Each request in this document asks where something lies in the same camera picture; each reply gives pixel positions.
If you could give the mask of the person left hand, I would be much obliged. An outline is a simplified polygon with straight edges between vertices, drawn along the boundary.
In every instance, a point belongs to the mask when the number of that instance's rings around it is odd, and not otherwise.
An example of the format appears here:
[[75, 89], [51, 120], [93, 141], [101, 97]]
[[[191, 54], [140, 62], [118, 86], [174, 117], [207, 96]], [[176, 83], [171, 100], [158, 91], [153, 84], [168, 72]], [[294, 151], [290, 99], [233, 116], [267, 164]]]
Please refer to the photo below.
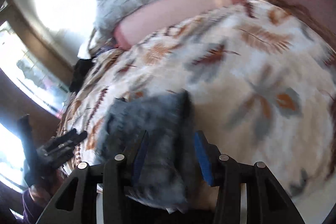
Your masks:
[[51, 186], [45, 188], [41, 185], [29, 187], [29, 194], [32, 200], [41, 207], [46, 207], [53, 195], [58, 191], [64, 182], [64, 174], [57, 169], [52, 175]]

